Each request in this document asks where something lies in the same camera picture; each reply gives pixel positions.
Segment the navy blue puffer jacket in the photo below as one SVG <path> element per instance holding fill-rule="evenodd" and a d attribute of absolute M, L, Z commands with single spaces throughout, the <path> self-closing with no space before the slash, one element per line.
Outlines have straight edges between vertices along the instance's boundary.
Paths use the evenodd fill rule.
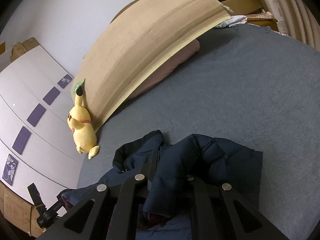
<path fill-rule="evenodd" d="M 124 144 L 112 168 L 99 180 L 119 185 L 158 152 L 157 169 L 145 204 L 139 209 L 137 239 L 191 239 L 188 180 L 204 176 L 212 186 L 231 184 L 253 206 L 259 205 L 263 153 L 231 140 L 191 134 L 171 145 L 161 131 Z"/>

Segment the cardboard boxes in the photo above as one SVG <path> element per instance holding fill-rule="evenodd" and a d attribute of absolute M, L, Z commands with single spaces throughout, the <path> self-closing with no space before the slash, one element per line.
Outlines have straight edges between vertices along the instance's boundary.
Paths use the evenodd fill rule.
<path fill-rule="evenodd" d="M 34 205 L 11 191 L 1 182 L 1 212 L 11 224 L 27 233 L 29 236 L 39 237 L 44 229 L 37 223 L 39 213 Z"/>

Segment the white wardrobe with purple panels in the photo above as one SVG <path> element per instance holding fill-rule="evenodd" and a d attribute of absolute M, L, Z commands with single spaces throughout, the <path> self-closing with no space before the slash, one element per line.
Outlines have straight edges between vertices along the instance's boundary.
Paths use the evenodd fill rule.
<path fill-rule="evenodd" d="M 77 187 L 85 155 L 67 125 L 72 79 L 41 46 L 1 72 L 1 181 L 25 200 L 30 184 L 46 204 Z"/>

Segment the yellow Pikachu plush toy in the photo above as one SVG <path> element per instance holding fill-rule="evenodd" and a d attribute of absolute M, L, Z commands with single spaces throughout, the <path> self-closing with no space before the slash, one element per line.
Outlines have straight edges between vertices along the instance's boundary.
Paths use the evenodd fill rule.
<path fill-rule="evenodd" d="M 88 159 L 94 158 L 100 150 L 97 136 L 92 126 L 91 116 L 82 105 L 84 91 L 82 86 L 75 90 L 74 106 L 68 113 L 67 124 L 71 129 L 76 151 L 80 154 L 88 154 Z"/>

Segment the grey bed sheet mattress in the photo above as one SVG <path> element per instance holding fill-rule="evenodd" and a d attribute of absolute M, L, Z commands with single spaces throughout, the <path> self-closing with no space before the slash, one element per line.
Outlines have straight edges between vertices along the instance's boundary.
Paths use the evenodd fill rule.
<path fill-rule="evenodd" d="M 319 222 L 319 52 L 269 28 L 212 29 L 200 51 L 99 129 L 100 153 L 78 187 L 97 182 L 125 143 L 160 130 L 226 138 L 263 153 L 260 212 L 289 239 Z"/>

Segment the green plush leaf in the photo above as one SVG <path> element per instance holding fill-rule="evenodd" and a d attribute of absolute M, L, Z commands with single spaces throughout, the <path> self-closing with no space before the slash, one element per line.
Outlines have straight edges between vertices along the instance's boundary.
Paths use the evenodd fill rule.
<path fill-rule="evenodd" d="M 77 89 L 84 84 L 84 81 L 85 81 L 84 79 L 79 80 L 79 81 L 71 88 L 71 93 L 72 93 L 72 94 L 75 94 L 76 91 L 77 91 Z"/>

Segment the pink pillow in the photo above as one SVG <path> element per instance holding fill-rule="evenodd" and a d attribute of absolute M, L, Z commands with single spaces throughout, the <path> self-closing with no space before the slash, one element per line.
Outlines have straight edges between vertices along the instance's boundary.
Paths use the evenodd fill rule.
<path fill-rule="evenodd" d="M 200 49 L 198 40 L 193 40 L 187 46 L 179 50 L 175 55 L 163 63 L 154 73 L 142 82 L 128 97 L 128 100 L 134 99 L 140 94 L 146 92 L 166 77 L 168 77 L 180 64 L 187 61 Z"/>

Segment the white crumpled cloth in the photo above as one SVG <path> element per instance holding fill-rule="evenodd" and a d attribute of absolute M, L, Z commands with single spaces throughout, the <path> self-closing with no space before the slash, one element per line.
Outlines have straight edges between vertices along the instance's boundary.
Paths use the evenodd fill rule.
<path fill-rule="evenodd" d="M 245 15 L 235 15 L 215 26 L 217 29 L 231 28 L 239 24 L 246 24 L 247 17 Z"/>

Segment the beige curtain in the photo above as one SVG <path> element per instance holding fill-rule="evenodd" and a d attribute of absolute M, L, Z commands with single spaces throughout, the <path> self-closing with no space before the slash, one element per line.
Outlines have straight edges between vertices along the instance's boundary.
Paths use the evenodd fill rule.
<path fill-rule="evenodd" d="M 302 0 L 260 0 L 279 32 L 319 50 L 319 23 Z"/>

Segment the wooden bedside cabinet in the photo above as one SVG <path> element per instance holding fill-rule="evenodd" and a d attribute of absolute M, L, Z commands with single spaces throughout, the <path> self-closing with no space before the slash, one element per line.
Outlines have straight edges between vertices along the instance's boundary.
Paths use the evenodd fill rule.
<path fill-rule="evenodd" d="M 264 10 L 260 0 L 226 0 L 222 4 L 231 9 L 231 15 L 245 15 L 249 24 L 270 27 L 279 31 L 277 19 L 268 10 Z"/>

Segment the wooden round headboard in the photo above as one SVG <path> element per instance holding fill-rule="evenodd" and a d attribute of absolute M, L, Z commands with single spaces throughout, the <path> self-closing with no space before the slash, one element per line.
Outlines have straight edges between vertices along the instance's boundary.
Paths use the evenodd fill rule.
<path fill-rule="evenodd" d="M 114 16 L 114 18 L 111 20 L 110 25 L 116 25 L 116 24 L 124 24 L 126 22 L 128 22 L 128 16 L 127 16 L 127 12 L 128 10 L 130 10 L 130 8 L 132 6 L 134 6 L 136 3 L 138 3 L 141 0 L 134 0 L 132 2 L 130 2 L 129 4 L 127 4 L 125 7 L 123 7 L 117 14 L 116 16 Z"/>

